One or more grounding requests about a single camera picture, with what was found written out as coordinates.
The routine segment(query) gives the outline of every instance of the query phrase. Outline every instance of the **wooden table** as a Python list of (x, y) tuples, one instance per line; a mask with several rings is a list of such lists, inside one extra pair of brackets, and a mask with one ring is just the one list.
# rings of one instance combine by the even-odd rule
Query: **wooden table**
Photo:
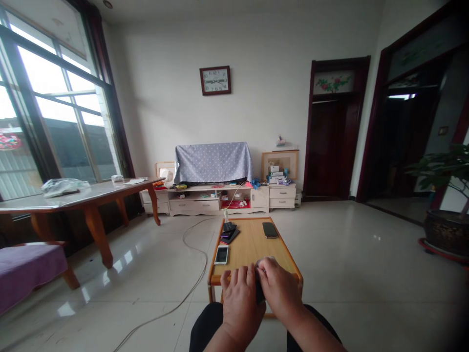
[[(244, 218), (230, 219), (237, 225), (240, 231), (237, 237), (229, 244), (228, 262), (226, 265), (215, 265), (215, 256), (217, 247), (220, 243), (220, 235), (223, 232), (223, 220), (220, 226), (220, 232), (216, 239), (215, 251), (213, 252), (212, 264), (210, 265), (209, 278), (207, 280), (209, 288), (209, 301), (215, 299), (215, 286), (220, 286), (221, 274), (225, 270), (233, 270), (240, 266), (248, 266), (250, 263), (256, 263), (259, 259), (268, 256), (274, 256), (277, 262), (288, 272), (290, 272), (298, 283), (300, 293), (303, 291), (303, 277), (298, 270), (292, 255), (288, 251), (282, 236), (272, 221), (268, 218)], [(267, 239), (264, 235), (263, 222), (274, 224), (278, 233), (278, 238)]]
[(85, 212), (86, 224), (101, 253), (103, 264), (106, 268), (110, 269), (113, 264), (113, 258), (104, 231), (103, 221), (98, 211), (98, 206), (116, 201), (123, 218), (124, 226), (128, 226), (124, 197), (146, 189), (151, 198), (153, 217), (156, 224), (159, 226), (160, 219), (158, 218), (158, 205), (153, 183), (161, 180), (164, 180), (164, 177), (132, 185), (124, 185), (123, 182), (113, 183), (109, 181), (93, 184), (88, 189), (83, 189), (79, 193), (67, 196), (44, 198), (43, 195), (37, 195), (7, 200), (0, 202), (0, 214), (30, 213), (34, 231), (36, 231), (42, 241), (47, 242), (55, 240), (47, 222), (47, 213), (82, 209)]

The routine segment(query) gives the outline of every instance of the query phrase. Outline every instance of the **doorway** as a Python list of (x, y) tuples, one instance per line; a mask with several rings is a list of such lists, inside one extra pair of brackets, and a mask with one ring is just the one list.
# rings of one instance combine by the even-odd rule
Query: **doorway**
[(369, 62), (312, 63), (303, 201), (349, 198)]
[(457, 9), (443, 6), (380, 57), (356, 200), (416, 224), (439, 208), (444, 189), (421, 189), (406, 166), (447, 153), (469, 126), (469, 36)]

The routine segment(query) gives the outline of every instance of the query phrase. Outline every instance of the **white phone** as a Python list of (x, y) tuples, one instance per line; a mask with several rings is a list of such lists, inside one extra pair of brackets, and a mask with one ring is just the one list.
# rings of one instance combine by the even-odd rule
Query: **white phone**
[(215, 265), (225, 265), (228, 262), (228, 246), (221, 245), (216, 249)]

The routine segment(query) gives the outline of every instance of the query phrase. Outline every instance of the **cabinet door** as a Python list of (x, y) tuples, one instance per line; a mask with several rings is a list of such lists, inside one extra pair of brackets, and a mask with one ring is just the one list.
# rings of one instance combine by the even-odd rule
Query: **cabinet door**
[(269, 187), (251, 189), (251, 208), (269, 207)]

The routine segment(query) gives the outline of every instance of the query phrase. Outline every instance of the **paper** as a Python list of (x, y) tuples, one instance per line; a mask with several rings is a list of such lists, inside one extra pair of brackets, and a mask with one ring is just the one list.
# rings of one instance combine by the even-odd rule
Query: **paper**
[(133, 180), (130, 180), (129, 182), (125, 182), (123, 184), (137, 184), (137, 183), (142, 183), (142, 182), (145, 182), (144, 179), (133, 179)]

